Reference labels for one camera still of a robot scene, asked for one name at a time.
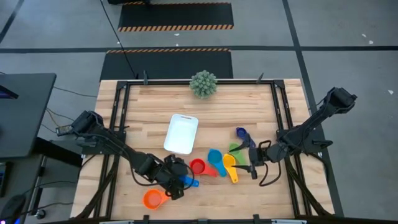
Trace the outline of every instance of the blue measuring spoon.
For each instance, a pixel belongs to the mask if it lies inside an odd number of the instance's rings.
[[[223,155],[219,150],[210,149],[209,154],[207,155],[207,161],[218,170],[220,176],[226,177],[226,169],[223,164]]]
[[[182,182],[184,182],[185,186],[189,186],[192,183],[192,178],[189,176],[180,176],[179,177]],[[199,181],[193,180],[192,187],[199,187]]]
[[[237,127],[236,128],[236,135],[238,138],[242,139],[244,141],[244,136],[247,134],[248,132],[244,129],[244,128],[240,128]],[[250,147],[254,148],[256,147],[256,143],[250,139]]]

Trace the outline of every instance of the gray floor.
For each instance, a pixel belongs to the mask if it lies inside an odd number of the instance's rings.
[[[230,2],[233,30],[119,33],[119,36],[125,47],[293,45],[282,0]],[[16,4],[17,0],[0,1],[0,30]],[[110,6],[106,1],[104,4],[116,26],[121,6]],[[302,46],[398,45],[395,0],[289,0],[289,4]],[[0,50],[91,47],[118,47],[99,0],[25,0],[0,43]],[[0,54],[0,72],[55,72],[55,86],[95,95],[104,55]],[[334,116],[323,125],[326,138],[335,142],[329,152],[345,215],[398,220],[395,137],[398,52],[304,52],[303,56],[317,101],[333,86],[343,86],[358,96],[352,111]],[[302,77],[295,52],[236,50],[232,51],[232,63],[235,78],[256,78],[262,72],[264,78]],[[51,110],[71,118],[94,107],[94,98],[58,90],[53,91],[49,103]],[[68,124],[67,119],[57,118],[57,121]],[[55,128],[47,114],[43,124]],[[58,139],[44,128],[39,136]],[[73,186],[46,189],[41,204],[69,202],[73,195]],[[65,220],[70,208],[49,208],[48,217],[41,222]],[[30,218],[27,223],[37,220]]]

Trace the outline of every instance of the small potted plant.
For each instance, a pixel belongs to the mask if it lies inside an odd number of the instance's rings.
[[[206,99],[216,92],[216,83],[216,76],[204,70],[192,76],[192,81],[190,81],[189,87],[193,90],[193,94],[195,94],[195,96],[201,99]]]

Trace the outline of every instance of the black and orange striped tape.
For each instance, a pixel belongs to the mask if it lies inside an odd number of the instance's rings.
[[[106,53],[155,53],[155,52],[229,52],[229,49],[222,49],[222,48],[177,48],[177,49],[134,49],[134,50],[109,50]]]
[[[119,32],[144,32],[144,31],[175,31],[175,30],[225,30],[232,29],[234,25],[184,25],[184,26],[139,26],[139,27],[119,27]]]
[[[131,5],[131,4],[144,4],[144,2],[127,2],[123,5]],[[179,3],[151,3],[152,5],[169,5],[169,4],[231,4],[230,2],[179,2]]]

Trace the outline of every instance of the cable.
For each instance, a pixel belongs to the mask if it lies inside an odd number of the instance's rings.
[[[320,115],[320,117],[321,116],[323,116],[323,114],[325,113],[325,111],[326,111],[326,105],[330,102],[330,98],[331,98],[331,94],[334,92],[334,91],[336,91],[336,90],[333,90],[332,92],[330,92],[330,93],[328,93],[327,94],[327,96],[326,96],[326,103],[325,103],[325,106],[322,108],[322,112],[321,112],[321,115]],[[304,129],[304,131],[303,131],[303,133],[302,133],[302,136],[301,136],[301,140],[300,140],[300,142],[297,144],[297,148],[299,148],[299,145],[303,142],[303,140],[304,140],[304,134],[307,132],[307,129],[308,128],[310,128],[311,127],[311,125],[315,122],[316,120],[314,119],[310,124],[308,124],[308,126],[307,126],[307,128],[306,129]],[[303,152],[305,152],[306,151],[306,148],[305,148],[305,144],[303,143]]]
[[[271,146],[271,140],[266,140],[266,141],[260,142],[259,148],[261,148],[261,145],[264,144],[264,143],[268,143],[268,146],[267,146],[266,149],[265,149],[265,150],[268,150],[269,147]],[[282,175],[282,169],[280,168],[280,152],[282,152],[282,148],[279,149],[279,151],[278,151],[278,156],[277,156],[277,158],[278,158],[278,168],[279,168],[279,174],[278,174],[278,176],[277,176],[274,180],[272,180],[272,181],[270,181],[270,182],[268,182],[268,183],[263,184],[264,181],[266,180],[267,176],[268,176],[268,164],[264,163],[264,165],[266,166],[266,173],[264,174],[264,177],[263,177],[263,178],[261,179],[261,181],[259,182],[259,186],[260,186],[260,187],[265,187],[265,186],[271,185],[271,184],[275,183],[277,180],[279,180],[279,178],[281,177],[281,175]]]
[[[323,102],[323,99],[320,100],[315,106],[319,106],[319,104],[321,104]]]
[[[60,127],[60,125],[54,120],[52,114],[50,113],[49,109],[45,109],[45,111],[50,115],[50,118],[52,120],[52,122],[57,126]]]
[[[71,119],[71,118],[69,118],[69,117],[67,117],[67,116],[65,116],[65,115],[58,114],[58,113],[56,113],[56,112],[52,111],[50,108],[46,108],[46,110],[49,110],[51,113],[53,113],[53,114],[55,114],[55,115],[57,115],[57,116],[60,116],[60,117],[63,117],[63,118],[69,119],[69,120],[71,120],[71,121],[75,121],[74,119]]]
[[[110,139],[107,138],[106,136],[102,136],[102,135],[100,135],[100,134],[78,134],[78,136],[81,136],[81,137],[84,137],[84,136],[86,136],[86,137],[92,137],[92,136],[101,137],[101,138],[107,140],[108,142],[114,144],[116,147],[120,148],[120,150],[121,150],[122,152],[125,153],[125,155],[126,155],[127,158],[128,158],[128,161],[130,162],[130,155],[124,150],[124,148],[121,147],[121,146],[119,146],[119,145],[117,145],[114,141],[110,140]],[[119,153],[119,152],[113,150],[111,147],[110,147],[110,149],[111,149],[113,152],[115,152],[116,154],[119,154],[120,156],[123,156],[121,153]],[[140,186],[143,186],[143,187],[150,187],[150,186],[155,186],[155,185],[160,185],[160,184],[166,184],[166,183],[163,183],[163,182],[152,183],[152,184],[143,184],[143,183],[140,183],[140,182],[136,179],[136,176],[134,175],[134,170],[133,170],[133,168],[131,167],[131,165],[130,165],[130,168],[131,168],[131,175],[132,175],[132,178],[134,179],[134,181],[136,182],[136,184],[138,184],[138,185],[140,185]]]
[[[118,39],[118,42],[119,42],[119,44],[120,44],[120,47],[121,47],[122,50],[123,50],[124,58],[126,59],[126,62],[127,62],[127,64],[129,65],[129,68],[130,68],[130,70],[131,70],[131,73],[132,73],[132,75],[133,75],[133,77],[134,77],[135,79],[138,79],[138,76],[136,75],[136,73],[135,73],[134,70],[132,69],[132,66],[131,66],[130,61],[129,61],[128,57],[127,57],[126,51],[124,50],[123,44],[122,44],[122,42],[120,41],[119,36],[118,36],[118,34],[116,33],[116,31],[115,31],[115,29],[114,29],[114,27],[113,27],[113,25],[112,25],[112,22],[111,22],[111,19],[110,19],[109,16],[108,16],[108,13],[106,12],[104,3],[102,2],[102,0],[99,0],[99,1],[101,2],[102,8],[104,9],[106,18],[108,19],[108,22],[109,22],[109,24],[110,24],[111,27],[112,27],[113,33],[114,33],[114,35],[116,36],[116,38]]]
[[[43,208],[48,208],[48,207],[53,206],[53,205],[72,205],[72,204],[73,204],[73,202],[69,202],[69,203],[55,202],[55,203],[51,203],[51,204],[48,204],[48,205],[44,205],[44,206],[41,206],[41,207],[38,207],[38,208],[34,208],[34,209],[29,210],[29,211],[26,211],[26,212],[22,212],[22,213],[18,214],[18,217],[21,216],[21,215],[26,215],[26,214],[28,214],[28,213],[30,213],[30,212],[35,211],[35,210],[40,210],[40,209],[43,209]],[[12,218],[12,217],[4,217],[4,218],[1,217],[0,220],[7,220],[7,219],[9,219],[9,218]]]
[[[191,181],[191,184],[189,184],[188,187],[185,187],[185,188],[184,188],[184,190],[188,190],[190,187],[192,187],[192,185],[193,185],[193,183],[194,183],[194,181],[195,181],[195,174],[193,173],[193,170],[191,169],[190,166],[186,165],[186,164],[183,163],[183,162],[180,162],[180,164],[186,166],[186,167],[189,169],[189,171],[191,172],[191,174],[192,174],[192,181]]]
[[[80,176],[80,172],[82,170],[82,168],[87,164],[87,162],[89,162],[90,160],[92,160],[96,155],[92,155],[90,158],[88,158],[80,167],[79,169],[79,173],[77,174],[77,176]]]
[[[83,168],[83,166],[85,166],[87,164],[87,162],[89,162],[90,160],[92,160],[92,158],[94,158],[96,155],[92,155],[90,158],[88,158],[80,167],[80,170]]]
[[[44,125],[44,124],[41,124],[41,126],[43,126],[45,129],[47,129],[47,130],[51,131],[52,133],[56,134],[56,132],[55,132],[55,131],[51,130],[51,129],[50,129],[49,127],[47,127],[46,125]]]
[[[279,157],[280,157],[280,152],[282,151],[282,149],[279,149],[279,151],[278,151],[278,160],[279,160]],[[261,179],[261,181],[260,181],[260,183],[259,183],[259,186],[260,187],[265,187],[265,186],[268,186],[268,185],[271,185],[271,184],[273,184],[273,183],[275,183],[275,182],[277,182],[277,180],[279,180],[279,178],[281,177],[281,175],[282,175],[282,169],[280,168],[280,160],[278,161],[278,170],[279,170],[279,173],[278,173],[278,176],[277,177],[275,177],[275,179],[274,180],[272,180],[272,181],[270,181],[270,182],[268,182],[268,183],[265,183],[265,184],[263,184],[263,182],[266,180],[266,178],[267,178],[267,176],[268,176],[268,165],[266,164],[266,163],[264,163],[264,165],[266,165],[266,174],[264,175],[264,177]]]
[[[39,184],[38,186],[32,187],[29,190],[26,190],[24,193],[22,193],[22,195],[26,194],[27,192],[36,189],[37,187],[41,187],[43,185],[48,185],[48,184],[54,184],[54,183],[69,183],[69,184],[76,184],[76,182],[73,181],[66,181],[66,180],[58,180],[58,181],[53,181],[53,182],[48,182],[45,184]]]
[[[74,92],[74,91],[66,90],[66,89],[63,89],[63,88],[55,87],[55,86],[53,86],[53,88],[54,88],[54,89],[57,89],[57,90],[61,90],[61,91],[66,91],[66,92],[69,92],[69,93],[73,93],[73,94],[76,94],[76,95],[79,95],[79,96],[97,98],[97,96],[94,96],[94,95],[81,94],[81,93],[77,93],[77,92]]]

